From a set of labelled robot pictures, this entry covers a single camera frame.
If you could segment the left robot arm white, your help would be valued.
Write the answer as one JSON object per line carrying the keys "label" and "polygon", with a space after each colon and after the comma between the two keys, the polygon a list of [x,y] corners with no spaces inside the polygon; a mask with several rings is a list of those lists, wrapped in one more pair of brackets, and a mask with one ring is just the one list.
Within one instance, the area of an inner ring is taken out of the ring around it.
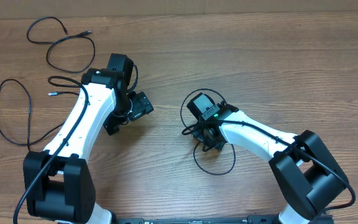
{"label": "left robot arm white", "polygon": [[61,130],[41,152],[28,152],[24,162],[23,204],[29,215],[57,223],[116,223],[116,215],[96,203],[96,189],[88,167],[91,150],[101,129],[109,135],[120,125],[150,113],[153,107],[142,92],[134,91],[129,68],[89,69],[81,81],[79,97]]}

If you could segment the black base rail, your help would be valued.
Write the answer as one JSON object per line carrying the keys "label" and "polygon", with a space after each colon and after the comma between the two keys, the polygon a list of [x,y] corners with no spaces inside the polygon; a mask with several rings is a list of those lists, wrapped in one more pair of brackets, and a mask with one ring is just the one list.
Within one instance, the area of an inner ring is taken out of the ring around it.
{"label": "black base rail", "polygon": [[118,224],[279,224],[278,215],[249,215],[240,218],[117,218]]}

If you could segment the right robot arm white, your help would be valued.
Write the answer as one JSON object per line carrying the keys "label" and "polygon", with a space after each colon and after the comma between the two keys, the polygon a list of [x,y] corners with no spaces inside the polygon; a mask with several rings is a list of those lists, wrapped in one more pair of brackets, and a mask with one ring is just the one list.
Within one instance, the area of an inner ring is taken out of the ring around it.
{"label": "right robot arm white", "polygon": [[235,144],[268,162],[287,201],[278,215],[279,223],[309,223],[332,210],[330,203],[345,189],[351,200],[338,207],[350,207],[356,201],[346,174],[316,133],[278,131],[232,105],[190,103],[187,107],[197,119],[190,129],[208,147]]}

